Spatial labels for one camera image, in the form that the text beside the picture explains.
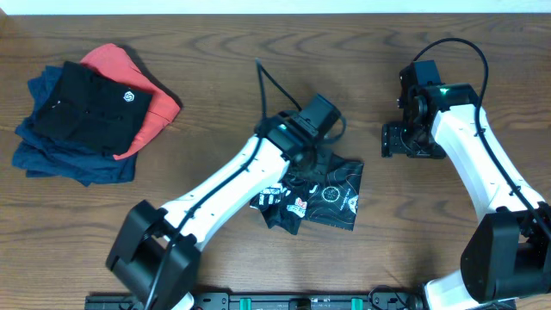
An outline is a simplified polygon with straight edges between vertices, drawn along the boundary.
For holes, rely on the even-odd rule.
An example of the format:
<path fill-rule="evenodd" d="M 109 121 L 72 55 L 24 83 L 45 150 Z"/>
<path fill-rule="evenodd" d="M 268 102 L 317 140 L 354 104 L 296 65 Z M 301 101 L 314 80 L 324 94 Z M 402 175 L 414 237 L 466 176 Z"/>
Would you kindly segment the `black orange-patterned jersey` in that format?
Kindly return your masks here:
<path fill-rule="evenodd" d="M 267 227 L 278 226 L 292 235 L 303 220 L 351 231 L 354 229 L 364 163 L 333 154 L 320 181 L 286 173 L 282 180 L 250 200 Z"/>

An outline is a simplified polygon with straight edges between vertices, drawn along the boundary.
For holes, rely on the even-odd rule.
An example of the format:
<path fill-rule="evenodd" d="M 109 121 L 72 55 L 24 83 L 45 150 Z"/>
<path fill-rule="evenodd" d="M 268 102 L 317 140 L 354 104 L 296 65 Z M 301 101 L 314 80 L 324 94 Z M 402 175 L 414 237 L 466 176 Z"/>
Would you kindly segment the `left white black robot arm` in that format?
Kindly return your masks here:
<path fill-rule="evenodd" d="M 254 195 L 291 168 L 312 173 L 336 118 L 283 111 L 259 122 L 227 164 L 203 183 L 155 208 L 141 201 L 127 214 L 107 268 L 146 309 L 190 309 L 201 253 Z"/>

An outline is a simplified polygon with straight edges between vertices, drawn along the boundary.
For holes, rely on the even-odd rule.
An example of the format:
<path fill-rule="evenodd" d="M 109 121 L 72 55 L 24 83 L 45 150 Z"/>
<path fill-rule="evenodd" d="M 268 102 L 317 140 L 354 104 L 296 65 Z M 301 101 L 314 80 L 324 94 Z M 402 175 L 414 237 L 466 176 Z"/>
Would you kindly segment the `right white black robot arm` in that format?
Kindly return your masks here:
<path fill-rule="evenodd" d="M 550 291 L 550 206 L 520 175 L 469 84 L 403 84 L 403 121 L 383 127 L 382 154 L 449 158 L 478 220 L 460 268 L 424 285 L 428 309 L 483 309 Z"/>

